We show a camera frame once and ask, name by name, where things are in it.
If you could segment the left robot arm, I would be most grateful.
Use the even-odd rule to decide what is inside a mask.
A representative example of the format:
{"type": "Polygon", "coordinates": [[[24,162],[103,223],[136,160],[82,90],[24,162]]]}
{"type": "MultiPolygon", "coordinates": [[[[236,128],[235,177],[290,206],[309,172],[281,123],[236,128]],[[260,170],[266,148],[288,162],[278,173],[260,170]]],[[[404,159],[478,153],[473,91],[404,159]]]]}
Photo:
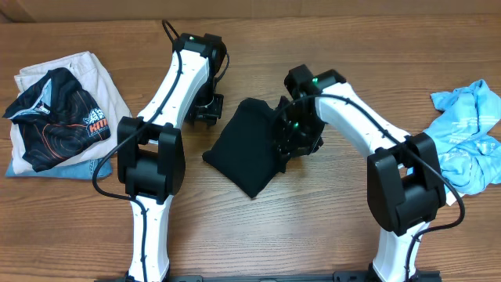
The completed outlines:
{"type": "Polygon", "coordinates": [[[182,34],[173,42],[171,66],[155,96],[137,117],[117,127],[118,179],[132,199],[133,255],[127,281],[166,281],[168,217],[184,179],[184,122],[214,125],[224,97],[215,91],[229,64],[222,38],[182,34]]]}

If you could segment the light blue t-shirt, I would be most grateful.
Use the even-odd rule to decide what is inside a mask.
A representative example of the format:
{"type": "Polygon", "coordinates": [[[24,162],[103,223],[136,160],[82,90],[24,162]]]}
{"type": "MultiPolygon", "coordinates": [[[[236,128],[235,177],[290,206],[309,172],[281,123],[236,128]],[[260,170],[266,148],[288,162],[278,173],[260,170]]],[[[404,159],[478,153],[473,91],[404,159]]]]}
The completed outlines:
{"type": "Polygon", "coordinates": [[[442,114],[424,130],[436,146],[442,175],[465,195],[500,183],[500,141],[488,133],[500,121],[500,97],[485,80],[431,94],[442,114]]]}

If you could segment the black t-shirt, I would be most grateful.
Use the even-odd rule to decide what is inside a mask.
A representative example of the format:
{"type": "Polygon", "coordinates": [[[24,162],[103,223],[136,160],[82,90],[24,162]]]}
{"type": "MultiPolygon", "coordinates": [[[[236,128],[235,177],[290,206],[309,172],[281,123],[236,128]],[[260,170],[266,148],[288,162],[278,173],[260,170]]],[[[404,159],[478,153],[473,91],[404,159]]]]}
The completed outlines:
{"type": "Polygon", "coordinates": [[[279,158],[269,135],[273,115],[265,101],[245,99],[213,147],[202,155],[249,198],[263,191],[277,173],[286,171],[286,162],[279,158]]]}

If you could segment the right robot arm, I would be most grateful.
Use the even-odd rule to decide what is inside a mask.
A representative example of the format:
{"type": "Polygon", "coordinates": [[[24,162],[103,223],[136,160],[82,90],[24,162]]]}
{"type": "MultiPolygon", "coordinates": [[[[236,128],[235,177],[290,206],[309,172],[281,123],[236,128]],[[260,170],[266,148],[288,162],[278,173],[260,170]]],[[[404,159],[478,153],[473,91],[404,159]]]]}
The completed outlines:
{"type": "Polygon", "coordinates": [[[332,125],[366,159],[367,203],[380,226],[377,254],[366,270],[336,271],[334,281],[440,281],[438,271],[415,267],[421,231],[445,205],[436,177],[438,156],[431,137],[411,136],[364,103],[335,70],[314,75],[300,65],[289,70],[271,125],[278,159],[315,153],[332,125]]]}

